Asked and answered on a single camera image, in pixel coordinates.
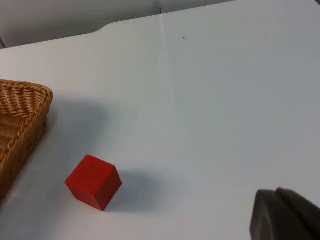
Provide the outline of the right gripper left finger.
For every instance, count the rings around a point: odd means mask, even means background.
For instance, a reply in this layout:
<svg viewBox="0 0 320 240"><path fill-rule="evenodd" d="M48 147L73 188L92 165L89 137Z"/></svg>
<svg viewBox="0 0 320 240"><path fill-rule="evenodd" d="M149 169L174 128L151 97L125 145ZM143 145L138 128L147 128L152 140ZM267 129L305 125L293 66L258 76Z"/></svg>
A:
<svg viewBox="0 0 320 240"><path fill-rule="evenodd" d="M249 230L252 240L314 240L276 190L256 192Z"/></svg>

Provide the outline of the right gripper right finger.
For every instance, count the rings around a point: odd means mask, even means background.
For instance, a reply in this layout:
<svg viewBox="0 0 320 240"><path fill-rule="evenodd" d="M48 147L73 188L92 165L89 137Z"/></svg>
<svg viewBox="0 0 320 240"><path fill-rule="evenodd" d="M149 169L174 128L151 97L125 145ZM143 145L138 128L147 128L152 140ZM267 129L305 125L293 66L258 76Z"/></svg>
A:
<svg viewBox="0 0 320 240"><path fill-rule="evenodd" d="M275 193L297 215L314 240L320 239L320 208L297 192L277 188Z"/></svg>

